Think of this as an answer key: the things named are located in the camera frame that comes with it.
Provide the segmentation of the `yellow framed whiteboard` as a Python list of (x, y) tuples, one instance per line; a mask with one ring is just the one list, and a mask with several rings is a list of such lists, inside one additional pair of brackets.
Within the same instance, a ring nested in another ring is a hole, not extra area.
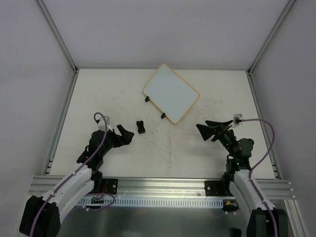
[(178, 124), (200, 98), (200, 93), (165, 63), (155, 71), (143, 93), (173, 124)]

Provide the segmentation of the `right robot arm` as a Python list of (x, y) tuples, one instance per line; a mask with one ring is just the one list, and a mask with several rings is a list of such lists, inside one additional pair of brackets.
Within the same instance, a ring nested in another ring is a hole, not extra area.
[(250, 165), (254, 140), (237, 139), (233, 125), (244, 120), (235, 118), (227, 122), (207, 120), (197, 124), (203, 140), (219, 141), (227, 150), (226, 171), (206, 192), (214, 191), (221, 196), (232, 195), (247, 221), (248, 237), (286, 237), (288, 236), (287, 214), (278, 209), (263, 193), (253, 176), (254, 167)]

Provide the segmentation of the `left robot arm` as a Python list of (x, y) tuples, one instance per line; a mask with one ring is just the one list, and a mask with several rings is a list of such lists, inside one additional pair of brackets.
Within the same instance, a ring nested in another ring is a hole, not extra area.
[(134, 133), (122, 125), (119, 134), (108, 127), (91, 134), (88, 145), (73, 170), (46, 193), (32, 195), (26, 202), (19, 232), (28, 237), (55, 237), (74, 206), (88, 193), (102, 190), (103, 157), (113, 148), (129, 145)]

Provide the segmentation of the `black bone-shaped eraser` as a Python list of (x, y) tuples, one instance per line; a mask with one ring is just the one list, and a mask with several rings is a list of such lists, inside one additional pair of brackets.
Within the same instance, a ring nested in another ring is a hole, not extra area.
[(144, 122), (142, 120), (139, 120), (136, 122), (138, 134), (144, 134), (146, 132), (144, 128)]

